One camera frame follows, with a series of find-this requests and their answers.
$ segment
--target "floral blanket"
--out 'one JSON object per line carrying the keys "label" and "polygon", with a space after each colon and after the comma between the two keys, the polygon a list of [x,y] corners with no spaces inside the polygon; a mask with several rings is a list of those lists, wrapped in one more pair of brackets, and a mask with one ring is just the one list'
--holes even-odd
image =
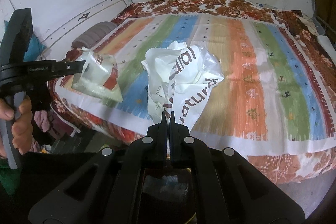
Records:
{"label": "floral blanket", "polygon": [[[195,31],[193,26],[196,22],[199,24],[200,21],[202,21],[204,30],[197,29]],[[114,107],[116,110],[148,120],[148,125],[150,125],[148,114],[144,111],[147,109],[146,80],[148,81],[148,79],[146,79],[146,73],[142,71],[141,66],[137,65],[143,60],[142,55],[145,54],[146,49],[148,47],[167,47],[172,40],[196,44],[206,44],[207,41],[210,41],[204,46],[209,48],[209,45],[212,45],[209,50],[223,58],[223,55],[218,51],[224,51],[223,43],[225,41],[223,39],[216,41],[216,39],[225,37],[225,32],[227,32],[227,36],[231,37],[231,40],[229,46],[227,45],[225,48],[225,52],[231,52],[232,54],[225,56],[233,56],[233,61],[225,57],[221,60],[221,63],[222,67],[226,68],[226,71],[224,69],[225,76],[230,75],[226,81],[228,88],[222,87],[219,89],[217,87],[217,89],[214,89],[214,93],[216,93],[216,90],[219,93],[210,96],[206,108],[213,108],[220,97],[236,98],[234,100],[236,104],[244,106],[244,108],[238,107],[231,115],[222,113],[221,119],[227,120],[227,122],[218,124],[212,120],[208,125],[206,125],[207,121],[211,121],[211,117],[208,117],[207,114],[209,115],[211,111],[205,109],[199,122],[193,128],[194,132],[192,134],[198,137],[197,132],[208,133],[205,141],[208,145],[210,143],[209,146],[215,146],[217,149],[222,147],[211,144],[210,139],[211,136],[221,135],[217,132],[218,126],[221,127],[220,131],[224,132],[223,135],[233,134],[231,136],[234,136],[237,134],[240,137],[239,139],[244,141],[253,140],[255,142],[259,141],[259,143],[268,141],[270,126],[269,122],[267,123],[267,112],[272,109],[267,110],[267,107],[265,107],[269,105],[267,101],[258,102],[258,99],[256,99],[258,94],[265,91],[265,88],[262,85],[263,81],[260,81],[262,77],[253,73],[257,69],[255,61],[258,61],[258,58],[260,59],[260,56],[254,56],[257,53],[256,48],[258,48],[255,45],[259,41],[263,47],[263,52],[268,54],[266,58],[272,64],[273,74],[276,75],[275,84],[278,85],[277,90],[280,93],[279,104],[284,109],[286,130],[289,132],[286,135],[287,141],[289,143],[325,139],[332,141],[334,133],[332,114],[336,102],[336,69],[328,58],[327,53],[317,43],[314,26],[307,24],[307,20],[302,17],[299,11],[272,10],[262,7],[262,5],[242,0],[154,0],[145,4],[129,6],[113,22],[121,25],[120,28],[109,34],[100,44],[93,48],[95,52],[114,54],[118,62],[118,70],[128,72],[121,74],[118,79],[124,95],[124,102],[117,106],[108,107]],[[148,28],[148,26],[151,27],[151,30],[145,32],[148,35],[141,34],[141,30]],[[254,38],[251,35],[246,35],[247,32],[245,30],[248,28],[254,30]],[[193,33],[192,36],[199,37],[198,39],[190,39],[193,31],[196,33]],[[287,42],[282,43],[281,39],[285,39]],[[284,44],[290,43],[293,45],[299,44],[298,47],[293,46],[292,49],[298,48],[302,52],[297,52],[294,56],[290,55],[292,50],[285,51],[282,48]],[[135,51],[136,54],[133,54],[130,49],[136,47],[138,47]],[[67,59],[76,60],[80,54],[80,50],[73,49],[68,52]],[[318,92],[314,75],[309,77],[309,74],[305,75],[300,72],[301,69],[309,71],[309,67],[305,67],[305,61],[300,59],[303,55],[310,62],[310,69],[320,73],[322,82],[320,82],[319,87],[322,86],[325,91],[325,94],[322,94],[323,96]],[[285,66],[281,63],[281,60],[286,60]],[[238,67],[244,69],[235,71],[235,68]],[[237,78],[242,79],[241,83],[243,85],[236,81]],[[134,127],[127,127],[127,129],[121,127],[121,123],[118,120],[120,116],[116,112],[113,113],[112,117],[117,117],[117,119],[113,120],[113,118],[101,115],[102,111],[94,111],[95,107],[92,104],[90,106],[83,104],[83,106],[78,107],[78,103],[74,100],[76,95],[67,96],[64,93],[64,87],[66,88],[67,83],[71,82],[71,77],[65,77],[49,83],[50,91],[54,98],[54,109],[57,109],[63,118],[68,121],[76,119],[78,122],[80,120],[87,126],[110,134],[125,143],[131,143],[146,133],[139,130],[139,126],[137,128],[136,123]],[[284,85],[286,82],[291,83],[290,87]],[[248,103],[245,101],[239,103],[241,96],[234,97],[232,93],[226,94],[230,89],[229,87],[232,90],[238,90],[241,94],[247,94]],[[315,91],[315,100],[305,97],[306,92],[303,92],[305,89]],[[323,101],[325,98],[328,101],[327,109],[323,108],[323,104],[326,104]],[[218,105],[218,110],[225,109],[223,104]],[[241,114],[244,117],[246,116],[246,122],[235,118],[242,117]],[[295,124],[295,121],[301,122],[302,126]],[[315,177],[334,168],[336,162],[334,160],[334,148],[315,153],[300,153],[300,149],[291,149],[283,155],[281,153],[273,153],[274,151],[271,149],[270,153],[267,151],[264,153],[262,151],[260,153],[252,151],[252,153],[248,146],[246,151],[245,156],[247,159],[269,179],[278,184]]]}

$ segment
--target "gray floor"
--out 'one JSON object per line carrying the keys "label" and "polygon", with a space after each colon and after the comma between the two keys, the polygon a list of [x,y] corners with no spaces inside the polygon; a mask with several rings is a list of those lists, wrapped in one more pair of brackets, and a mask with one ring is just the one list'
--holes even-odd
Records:
{"label": "gray floor", "polygon": [[320,204],[335,177],[336,170],[332,170],[301,183],[281,184],[279,188],[302,207],[307,218]]}

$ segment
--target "maroon stripe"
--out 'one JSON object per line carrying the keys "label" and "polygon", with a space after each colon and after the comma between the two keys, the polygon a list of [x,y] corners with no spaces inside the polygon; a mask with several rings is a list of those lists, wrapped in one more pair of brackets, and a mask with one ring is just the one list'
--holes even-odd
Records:
{"label": "maroon stripe", "polygon": [[301,61],[301,63],[303,64],[303,66],[306,69],[306,72],[307,72],[308,78],[310,80],[311,86],[312,86],[313,90],[315,91],[315,94],[318,98],[318,102],[321,106],[321,109],[322,109],[322,112],[323,112],[323,115],[324,115],[325,127],[327,129],[327,137],[328,138],[334,137],[333,119],[331,117],[330,110],[327,107],[327,102],[326,102],[326,99],[324,98],[324,95],[322,93],[320,85],[317,82],[316,77],[313,73],[313,70],[308,65],[308,63],[305,60],[305,58],[303,57],[302,53],[299,51],[298,47],[295,45],[293,39],[288,35],[286,30],[282,27],[278,27],[278,28],[279,28],[280,32],[282,33],[282,35],[286,38],[288,44],[290,45],[290,47],[292,48],[292,50],[294,51],[294,53],[296,54],[296,56],[299,58],[299,60]]}
{"label": "maroon stripe", "polygon": [[93,51],[94,52],[99,52],[101,51],[106,45],[108,45],[112,39],[120,35],[129,25],[131,25],[135,19],[132,19],[125,23],[123,26],[121,26],[118,30],[116,30],[108,39],[106,39],[101,45],[99,45],[97,48],[95,48]]}

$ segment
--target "multicolored bedspread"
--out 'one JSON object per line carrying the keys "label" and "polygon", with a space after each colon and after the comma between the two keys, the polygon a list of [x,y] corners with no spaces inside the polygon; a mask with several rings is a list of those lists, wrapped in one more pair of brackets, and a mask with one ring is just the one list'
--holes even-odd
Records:
{"label": "multicolored bedspread", "polygon": [[[301,181],[334,168],[336,69],[314,30],[295,12],[241,0],[155,0],[128,7],[119,27],[92,50],[113,54],[124,101],[104,104],[71,89],[72,77],[50,82],[65,119],[125,143],[145,135],[148,76],[140,61],[172,41],[206,47],[225,75],[191,135],[209,147],[235,148],[275,183]],[[68,52],[75,60],[81,50]]]}

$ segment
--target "plastic bag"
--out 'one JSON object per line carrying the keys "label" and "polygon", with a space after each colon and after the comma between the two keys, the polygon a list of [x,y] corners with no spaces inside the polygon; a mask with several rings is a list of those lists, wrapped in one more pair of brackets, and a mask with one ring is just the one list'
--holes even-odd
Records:
{"label": "plastic bag", "polygon": [[172,42],[152,48],[142,61],[148,71],[148,113],[154,123],[165,111],[191,130],[208,102],[211,90],[224,79],[218,60],[204,47]]}
{"label": "plastic bag", "polygon": [[83,71],[73,77],[72,88],[103,100],[122,102],[117,82],[118,67],[113,55],[98,55],[86,48],[77,61],[85,60]]}

